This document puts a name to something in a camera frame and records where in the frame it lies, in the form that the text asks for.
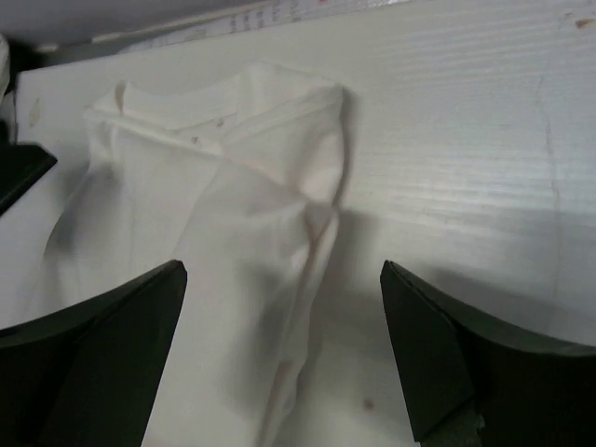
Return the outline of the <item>white Coca-Cola print t-shirt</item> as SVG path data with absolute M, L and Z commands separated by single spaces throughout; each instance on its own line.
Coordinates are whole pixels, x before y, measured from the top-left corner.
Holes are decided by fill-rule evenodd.
M 1 331 L 172 260 L 182 310 L 139 446 L 272 446 L 335 242 L 342 87 L 255 62 L 178 94 L 89 106 L 71 192 L 43 178 L 1 221 Z

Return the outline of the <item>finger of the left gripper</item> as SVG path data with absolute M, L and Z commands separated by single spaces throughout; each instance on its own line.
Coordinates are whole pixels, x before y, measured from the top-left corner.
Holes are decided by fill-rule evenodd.
M 6 213 L 58 162 L 36 143 L 1 143 L 0 211 Z

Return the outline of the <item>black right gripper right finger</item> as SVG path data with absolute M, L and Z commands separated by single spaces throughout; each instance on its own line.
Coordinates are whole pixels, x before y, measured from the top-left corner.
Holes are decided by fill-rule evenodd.
M 383 306 L 423 446 L 591 446 L 595 350 L 465 304 L 394 262 Z

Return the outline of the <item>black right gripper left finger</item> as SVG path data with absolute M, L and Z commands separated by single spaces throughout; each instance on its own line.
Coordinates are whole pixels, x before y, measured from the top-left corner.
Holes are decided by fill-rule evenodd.
M 1 331 L 4 446 L 139 446 L 182 310 L 172 260 Z

